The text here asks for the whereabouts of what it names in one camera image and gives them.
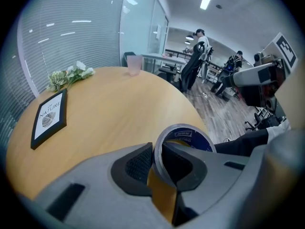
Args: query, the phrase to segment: tape roll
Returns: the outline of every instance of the tape roll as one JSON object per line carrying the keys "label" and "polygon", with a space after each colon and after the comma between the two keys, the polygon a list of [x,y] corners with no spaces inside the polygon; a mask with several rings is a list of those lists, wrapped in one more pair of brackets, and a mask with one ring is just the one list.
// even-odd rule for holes
{"label": "tape roll", "polygon": [[153,150],[152,168],[160,179],[172,187],[175,187],[175,184],[172,182],[162,161],[162,144],[164,142],[179,143],[189,146],[190,148],[216,153],[215,146],[211,139],[207,134],[195,126],[188,124],[175,124],[162,131]]}

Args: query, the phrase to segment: pink cup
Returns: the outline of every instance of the pink cup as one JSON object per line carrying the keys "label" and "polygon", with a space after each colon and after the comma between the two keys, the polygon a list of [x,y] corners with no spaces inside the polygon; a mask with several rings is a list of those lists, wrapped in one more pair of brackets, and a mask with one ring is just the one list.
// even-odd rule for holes
{"label": "pink cup", "polygon": [[129,55],[127,56],[127,66],[128,73],[131,76],[138,75],[140,73],[142,67],[142,59],[141,55]]}

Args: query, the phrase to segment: desk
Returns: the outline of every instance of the desk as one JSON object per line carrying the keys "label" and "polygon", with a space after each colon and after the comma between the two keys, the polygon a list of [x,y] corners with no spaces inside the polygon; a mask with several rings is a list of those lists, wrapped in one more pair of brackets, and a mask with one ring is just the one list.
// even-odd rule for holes
{"label": "desk", "polygon": [[186,65],[185,59],[176,58],[176,57],[164,57],[161,54],[157,54],[157,53],[147,53],[147,54],[142,54],[142,56],[144,58],[153,59],[153,67],[152,67],[153,73],[154,73],[154,68],[156,65],[156,60],[162,60],[162,61],[166,61],[166,62],[177,63],[180,65]]}
{"label": "desk", "polygon": [[[36,150],[30,148],[35,115],[53,93],[45,91],[31,102],[13,130],[6,157],[7,175],[17,192],[34,199],[81,161],[136,144],[155,144],[169,125],[191,124],[207,133],[195,108],[174,86],[145,71],[129,76],[127,70],[97,68],[94,76],[75,83],[68,90],[67,126]],[[175,190],[152,171],[149,186],[155,205],[170,221]]]}

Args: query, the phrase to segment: window blinds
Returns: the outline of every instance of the window blinds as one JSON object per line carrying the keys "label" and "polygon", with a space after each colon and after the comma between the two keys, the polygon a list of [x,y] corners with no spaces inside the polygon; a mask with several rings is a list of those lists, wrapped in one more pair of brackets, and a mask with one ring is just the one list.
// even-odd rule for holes
{"label": "window blinds", "polygon": [[10,135],[22,112],[35,98],[24,76],[17,47],[17,21],[0,54],[0,158],[4,164]]}
{"label": "window blinds", "polygon": [[119,66],[123,0],[31,0],[22,13],[24,58],[41,93],[48,75],[77,60],[88,67]]}

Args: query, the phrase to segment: wooden floor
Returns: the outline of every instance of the wooden floor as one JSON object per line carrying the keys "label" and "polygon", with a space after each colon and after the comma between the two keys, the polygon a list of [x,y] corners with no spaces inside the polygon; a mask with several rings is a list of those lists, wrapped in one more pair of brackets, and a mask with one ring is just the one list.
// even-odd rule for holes
{"label": "wooden floor", "polygon": [[192,90],[184,95],[198,111],[214,144],[222,143],[225,138],[237,139],[246,133],[245,127],[249,127],[244,124],[246,120],[254,123],[253,117],[257,110],[235,97],[226,102],[210,92],[212,86],[211,82],[201,84],[201,78],[197,78]]}

